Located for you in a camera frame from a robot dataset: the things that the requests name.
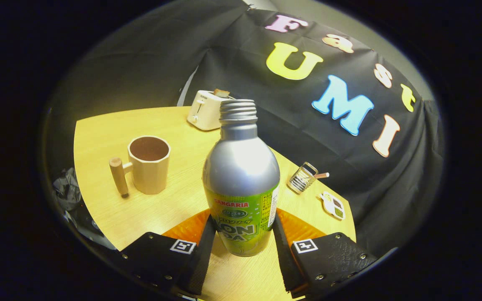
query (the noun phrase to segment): letter u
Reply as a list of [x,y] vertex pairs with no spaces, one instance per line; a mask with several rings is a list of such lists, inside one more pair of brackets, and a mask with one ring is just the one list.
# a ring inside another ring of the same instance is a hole
[[304,61],[297,70],[291,70],[285,66],[285,61],[292,53],[299,51],[295,46],[276,42],[275,49],[267,58],[267,67],[279,76],[287,79],[300,80],[306,78],[312,72],[317,63],[321,63],[323,59],[313,53],[303,52]]

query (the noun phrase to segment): toaster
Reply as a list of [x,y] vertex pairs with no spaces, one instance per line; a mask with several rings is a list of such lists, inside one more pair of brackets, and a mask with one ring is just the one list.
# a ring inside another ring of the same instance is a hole
[[220,103],[224,100],[235,99],[230,92],[216,89],[215,91],[199,90],[193,100],[187,121],[197,128],[209,131],[220,128]]

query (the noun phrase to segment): wooden mug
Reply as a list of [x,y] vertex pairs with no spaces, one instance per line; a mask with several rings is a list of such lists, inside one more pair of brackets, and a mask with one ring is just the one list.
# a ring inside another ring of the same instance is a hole
[[135,188],[144,194],[157,194],[167,186],[170,145],[155,136],[140,136],[128,144],[129,161],[109,160],[111,173],[120,194],[128,193],[126,173],[132,171]]

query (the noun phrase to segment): mug handle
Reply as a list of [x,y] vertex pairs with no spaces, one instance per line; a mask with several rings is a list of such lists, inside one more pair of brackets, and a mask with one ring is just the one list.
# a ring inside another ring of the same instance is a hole
[[109,160],[109,167],[111,167],[111,173],[113,174],[113,180],[115,180],[116,188],[120,194],[128,194],[128,183],[126,183],[126,173],[133,170],[133,164],[128,162],[122,164],[122,159],[115,157]]

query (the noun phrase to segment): black curtain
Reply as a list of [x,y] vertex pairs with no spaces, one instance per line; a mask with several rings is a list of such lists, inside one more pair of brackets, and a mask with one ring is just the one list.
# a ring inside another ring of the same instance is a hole
[[[444,138],[435,100],[422,99],[391,63],[335,29],[302,17],[309,25],[294,31],[265,29],[276,15],[250,10],[241,0],[179,1],[103,40],[73,67],[52,98],[46,142],[51,176],[73,165],[77,120],[176,105],[197,68],[184,105],[191,105],[200,89],[220,88],[254,99],[263,141],[297,165],[308,161],[331,174],[322,181],[349,201],[358,243],[376,255],[401,246],[423,221],[440,184]],[[326,34],[349,39],[354,53],[323,43]],[[285,79],[266,67],[275,42],[300,50],[287,60],[292,69],[304,59],[303,51],[324,61],[303,80]],[[373,75],[375,63],[391,72],[391,89]],[[350,99],[363,94],[374,103],[356,137],[339,120],[312,108],[330,74],[347,83]],[[404,108],[400,84],[417,99],[413,112]],[[400,124],[388,158],[372,146],[385,125],[384,114]]]

